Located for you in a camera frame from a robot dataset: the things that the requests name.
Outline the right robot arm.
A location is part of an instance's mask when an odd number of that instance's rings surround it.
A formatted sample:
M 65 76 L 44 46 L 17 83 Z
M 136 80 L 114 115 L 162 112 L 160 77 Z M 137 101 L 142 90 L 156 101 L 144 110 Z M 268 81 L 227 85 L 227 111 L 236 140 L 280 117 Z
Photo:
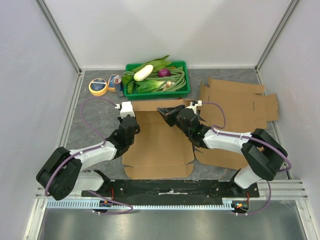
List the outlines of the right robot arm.
M 242 196 L 254 183 L 272 181 L 282 165 L 288 164 L 288 154 L 264 129 L 236 133 L 221 127 L 200 123 L 195 106 L 159 107 L 158 112 L 171 127 L 178 127 L 197 148 L 225 150 L 244 156 L 247 166 L 232 177 L 229 191 Z

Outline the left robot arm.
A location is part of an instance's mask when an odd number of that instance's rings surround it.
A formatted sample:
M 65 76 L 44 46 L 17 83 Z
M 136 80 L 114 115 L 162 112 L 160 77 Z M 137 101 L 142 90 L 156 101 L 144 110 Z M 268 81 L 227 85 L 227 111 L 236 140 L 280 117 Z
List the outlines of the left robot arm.
M 80 172 L 99 162 L 114 160 L 128 151 L 140 126 L 134 116 L 119 117 L 118 129 L 103 142 L 75 151 L 61 146 L 54 150 L 36 175 L 44 194 L 60 201 L 74 189 Z

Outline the spare flat cardboard box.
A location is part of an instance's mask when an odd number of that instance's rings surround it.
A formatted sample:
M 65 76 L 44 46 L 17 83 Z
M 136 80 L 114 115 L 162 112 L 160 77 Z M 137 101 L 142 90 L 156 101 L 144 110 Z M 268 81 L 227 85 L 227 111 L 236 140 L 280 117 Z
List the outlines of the spare flat cardboard box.
M 210 77 L 208 85 L 200 85 L 199 99 L 204 102 L 199 109 L 201 123 L 228 132 L 252 133 L 279 118 L 277 95 L 266 95 L 264 85 Z

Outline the green long beans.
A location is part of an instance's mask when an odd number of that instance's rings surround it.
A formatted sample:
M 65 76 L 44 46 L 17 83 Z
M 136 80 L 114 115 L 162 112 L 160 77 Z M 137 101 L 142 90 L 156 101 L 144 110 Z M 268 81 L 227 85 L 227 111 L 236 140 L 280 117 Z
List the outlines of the green long beans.
M 125 71 L 121 79 L 128 94 L 176 92 L 187 83 L 182 67 L 156 70 L 151 64 L 137 71 Z

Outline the bok choy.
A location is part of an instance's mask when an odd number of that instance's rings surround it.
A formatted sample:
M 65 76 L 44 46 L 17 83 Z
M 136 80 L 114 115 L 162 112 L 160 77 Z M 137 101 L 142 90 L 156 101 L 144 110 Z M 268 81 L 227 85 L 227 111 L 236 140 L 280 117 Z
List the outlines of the bok choy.
M 155 93 L 162 91 L 167 88 L 167 81 L 160 80 L 147 80 L 136 82 L 138 85 L 137 93 L 138 94 L 147 94 L 147 93 Z

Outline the green plastic tray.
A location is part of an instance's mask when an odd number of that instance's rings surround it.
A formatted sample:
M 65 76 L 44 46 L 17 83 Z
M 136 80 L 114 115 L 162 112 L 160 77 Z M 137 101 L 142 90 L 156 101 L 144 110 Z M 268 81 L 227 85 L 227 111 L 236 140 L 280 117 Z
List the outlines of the green plastic tray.
M 133 101 L 185 98 L 191 91 L 186 62 L 173 61 L 167 68 L 173 75 L 174 82 L 178 82 L 178 86 L 172 86 L 168 91 L 161 90 L 153 93 L 138 93 L 137 90 L 139 86 L 133 83 L 134 80 L 132 80 L 129 83 L 130 93 L 128 93 L 127 85 L 123 87 L 124 96 Z

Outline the purple onion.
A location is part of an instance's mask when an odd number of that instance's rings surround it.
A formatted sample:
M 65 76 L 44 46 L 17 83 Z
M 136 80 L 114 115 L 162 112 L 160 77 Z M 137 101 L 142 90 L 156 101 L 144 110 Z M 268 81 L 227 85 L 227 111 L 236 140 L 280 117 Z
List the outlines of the purple onion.
M 159 78 L 170 77 L 171 76 L 171 72 L 167 68 L 163 68 L 163 69 L 158 71 L 157 75 L 158 75 Z

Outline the white eggplant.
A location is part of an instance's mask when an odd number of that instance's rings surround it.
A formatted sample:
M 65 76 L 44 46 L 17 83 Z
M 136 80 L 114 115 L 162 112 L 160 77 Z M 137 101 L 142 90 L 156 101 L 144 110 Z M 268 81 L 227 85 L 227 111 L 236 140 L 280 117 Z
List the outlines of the white eggplant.
M 142 82 L 153 72 L 153 70 L 154 70 L 154 66 L 152 64 L 148 64 L 144 66 L 142 69 L 140 69 L 139 71 L 137 71 L 134 74 L 133 79 L 136 82 Z

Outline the leafy green vegetable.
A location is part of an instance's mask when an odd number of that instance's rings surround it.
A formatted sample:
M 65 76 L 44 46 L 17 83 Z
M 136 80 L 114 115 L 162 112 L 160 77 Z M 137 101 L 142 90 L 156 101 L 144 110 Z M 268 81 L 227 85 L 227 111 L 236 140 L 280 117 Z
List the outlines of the leafy green vegetable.
M 167 60 L 168 57 L 169 57 L 169 55 L 165 55 L 161 58 L 156 58 L 156 59 L 150 60 L 145 63 L 140 63 L 137 65 L 132 65 L 132 64 L 130 65 L 129 64 L 128 66 L 126 66 L 126 70 L 122 76 L 122 82 L 123 82 L 124 86 L 127 85 L 128 93 L 131 92 L 130 85 L 129 85 L 130 81 L 133 80 L 133 84 L 136 84 L 136 82 L 137 82 L 134 80 L 134 74 L 136 72 L 138 72 L 140 69 L 142 69 L 143 67 L 145 67 L 146 65 L 153 65 L 153 71 L 143 81 L 148 81 L 148 80 L 168 81 L 168 80 L 161 80 L 161 78 L 163 78 L 163 77 L 158 77 L 158 71 L 161 69 L 167 69 L 167 66 L 172 63 L 170 60 Z

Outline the yellow tape roll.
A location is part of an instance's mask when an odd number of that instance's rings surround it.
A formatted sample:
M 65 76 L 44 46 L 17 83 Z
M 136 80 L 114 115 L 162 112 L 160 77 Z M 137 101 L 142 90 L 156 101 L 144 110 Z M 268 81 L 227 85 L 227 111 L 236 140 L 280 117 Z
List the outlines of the yellow tape roll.
M 108 91 L 108 83 L 103 78 L 95 78 L 89 83 L 88 88 L 93 96 L 100 97 Z

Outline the red and blue drink can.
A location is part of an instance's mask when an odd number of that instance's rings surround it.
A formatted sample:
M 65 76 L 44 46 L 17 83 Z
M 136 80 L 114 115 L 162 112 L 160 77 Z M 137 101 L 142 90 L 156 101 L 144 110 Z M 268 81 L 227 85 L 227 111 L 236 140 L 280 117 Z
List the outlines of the red and blue drink can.
M 123 93 L 122 77 L 120 75 L 117 75 L 112 79 L 112 82 L 113 82 L 116 94 L 120 98 L 123 98 L 124 97 L 124 93 Z

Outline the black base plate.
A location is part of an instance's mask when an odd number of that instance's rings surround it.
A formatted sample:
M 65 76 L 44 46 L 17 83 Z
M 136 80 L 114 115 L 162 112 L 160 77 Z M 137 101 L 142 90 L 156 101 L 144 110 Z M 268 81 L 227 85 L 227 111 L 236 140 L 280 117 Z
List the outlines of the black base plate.
M 163 179 L 163 180 L 106 180 L 95 191 L 104 197 L 115 200 L 145 195 L 155 197 L 161 195 L 213 196 L 214 198 L 258 198 L 258 185 L 253 183 L 242 189 L 230 181 L 216 179 Z

